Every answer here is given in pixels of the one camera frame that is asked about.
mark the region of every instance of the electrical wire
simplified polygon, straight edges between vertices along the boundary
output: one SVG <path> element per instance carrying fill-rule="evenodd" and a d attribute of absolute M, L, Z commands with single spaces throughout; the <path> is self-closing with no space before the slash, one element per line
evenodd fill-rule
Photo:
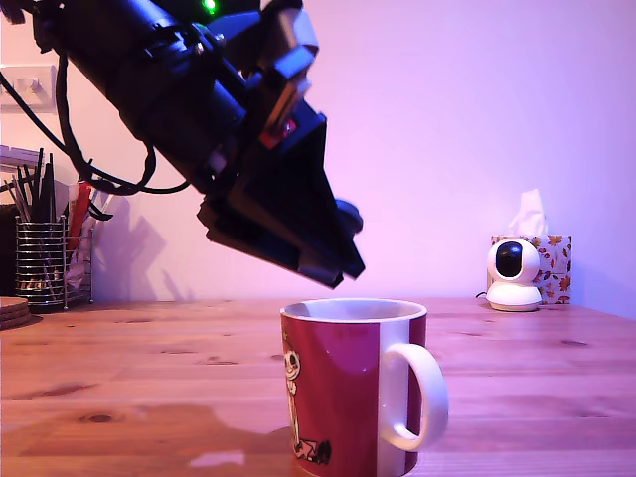
<path fill-rule="evenodd" d="M 86 162 L 81 154 L 80 147 L 73 135 L 71 124 L 69 120 L 69 102 L 67 100 L 67 70 L 69 66 L 69 59 L 65 54 L 60 55 L 60 67 L 58 69 L 58 80 L 56 85 L 56 103 L 58 105 L 58 116 L 60 118 L 60 127 L 62 130 L 62 136 L 65 141 L 63 143 L 58 137 L 51 132 L 51 130 L 38 118 L 33 112 L 31 107 L 22 99 L 20 94 L 9 84 L 5 76 L 0 72 L 0 83 L 7 90 L 9 95 L 18 103 L 20 108 L 25 114 L 33 121 L 33 123 L 49 138 L 60 150 L 67 154 L 74 167 L 79 173 L 79 176 L 93 185 L 99 191 L 106 192 L 108 194 L 119 196 L 130 196 L 137 192 L 145 192 L 148 194 L 174 194 L 188 188 L 190 185 L 188 181 L 167 189 L 155 189 L 146 187 L 150 178 L 154 174 L 156 168 L 156 156 L 154 147 L 152 144 L 144 143 L 148 155 L 146 157 L 144 174 L 141 180 L 137 184 L 124 181 L 117 177 L 114 177 L 106 172 L 103 172 L 96 167 L 92 166 L 90 162 Z M 96 175 L 101 179 L 92 179 L 92 175 Z"/>

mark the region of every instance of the pen holder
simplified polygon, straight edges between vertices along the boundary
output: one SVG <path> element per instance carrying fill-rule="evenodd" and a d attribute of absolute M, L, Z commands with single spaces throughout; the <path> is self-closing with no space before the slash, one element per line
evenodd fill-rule
<path fill-rule="evenodd" d="M 18 220 L 16 295 L 29 305 L 64 310 L 74 301 L 92 302 L 92 230 L 72 237 L 64 216 L 58 223 Z"/>

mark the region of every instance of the wooden table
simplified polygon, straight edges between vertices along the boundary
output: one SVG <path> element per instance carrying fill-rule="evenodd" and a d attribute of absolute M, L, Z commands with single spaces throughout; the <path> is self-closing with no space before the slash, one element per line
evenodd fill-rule
<path fill-rule="evenodd" d="M 636 475 L 636 322 L 415 301 L 451 403 L 412 475 Z M 285 303 L 95 304 L 3 331 L 3 477 L 304 475 L 289 449 Z"/>

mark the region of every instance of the wall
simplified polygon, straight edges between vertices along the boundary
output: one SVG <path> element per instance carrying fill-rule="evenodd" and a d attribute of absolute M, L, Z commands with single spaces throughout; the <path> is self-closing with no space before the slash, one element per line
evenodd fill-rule
<path fill-rule="evenodd" d="M 550 231 L 573 235 L 576 303 L 636 317 L 636 3 L 631 0 L 308 0 L 322 51 L 310 102 L 329 118 L 326 170 L 366 220 L 368 266 L 336 291 L 207 242 L 193 190 L 113 205 L 99 234 L 100 300 L 470 296 L 489 236 L 539 188 Z M 2 30 L 3 63 L 53 62 L 30 27 Z M 143 148 L 76 71 L 87 156 L 129 179 Z M 53 115 L 44 115 L 55 125 Z M 25 117 L 2 140 L 47 144 Z M 73 177 L 58 155 L 60 174 Z M 179 182 L 165 163 L 155 186 Z"/>

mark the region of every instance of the white security camera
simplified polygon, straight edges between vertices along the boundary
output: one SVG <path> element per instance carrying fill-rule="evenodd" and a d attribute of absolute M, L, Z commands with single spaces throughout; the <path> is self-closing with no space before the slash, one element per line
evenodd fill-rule
<path fill-rule="evenodd" d="M 496 310 L 533 311 L 542 302 L 533 280 L 539 272 L 539 253 L 531 243 L 507 238 L 488 252 L 488 272 L 493 283 L 486 299 Z"/>

